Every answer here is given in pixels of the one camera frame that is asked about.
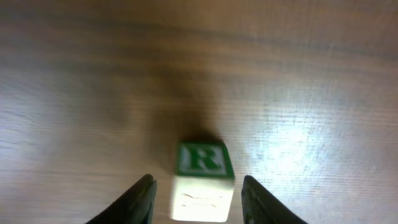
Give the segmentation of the wooden block green R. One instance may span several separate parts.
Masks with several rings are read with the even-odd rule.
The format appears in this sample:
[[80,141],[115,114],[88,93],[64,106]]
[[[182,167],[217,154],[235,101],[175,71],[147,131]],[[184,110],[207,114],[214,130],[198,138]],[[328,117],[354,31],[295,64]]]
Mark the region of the wooden block green R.
[[223,142],[180,142],[170,218],[187,222],[226,222],[235,180]]

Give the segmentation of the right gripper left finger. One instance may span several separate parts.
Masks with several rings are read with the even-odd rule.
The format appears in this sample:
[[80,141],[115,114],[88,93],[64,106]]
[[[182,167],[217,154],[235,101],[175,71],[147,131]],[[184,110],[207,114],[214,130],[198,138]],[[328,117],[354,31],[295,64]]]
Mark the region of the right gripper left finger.
[[156,192],[156,180],[146,174],[86,224],[151,224]]

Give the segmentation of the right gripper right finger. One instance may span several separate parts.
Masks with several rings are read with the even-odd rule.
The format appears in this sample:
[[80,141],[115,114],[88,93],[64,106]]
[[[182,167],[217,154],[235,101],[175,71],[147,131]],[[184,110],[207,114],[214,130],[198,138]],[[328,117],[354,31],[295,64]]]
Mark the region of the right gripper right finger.
[[244,224],[307,224],[251,175],[244,177],[241,203]]

